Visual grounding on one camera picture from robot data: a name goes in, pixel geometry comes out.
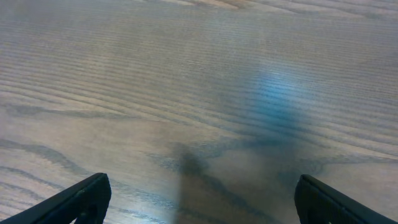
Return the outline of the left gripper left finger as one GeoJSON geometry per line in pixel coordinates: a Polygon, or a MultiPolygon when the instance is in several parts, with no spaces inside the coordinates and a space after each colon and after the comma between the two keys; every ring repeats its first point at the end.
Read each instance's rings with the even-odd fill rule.
{"type": "Polygon", "coordinates": [[[96,173],[1,224],[102,224],[111,200],[105,173],[96,173]]]}

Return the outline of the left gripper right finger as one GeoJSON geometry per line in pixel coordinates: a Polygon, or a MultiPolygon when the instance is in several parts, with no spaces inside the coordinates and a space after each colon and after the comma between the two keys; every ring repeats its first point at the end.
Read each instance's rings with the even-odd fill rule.
{"type": "Polygon", "coordinates": [[[301,224],[397,224],[308,174],[294,194],[301,224]]]}

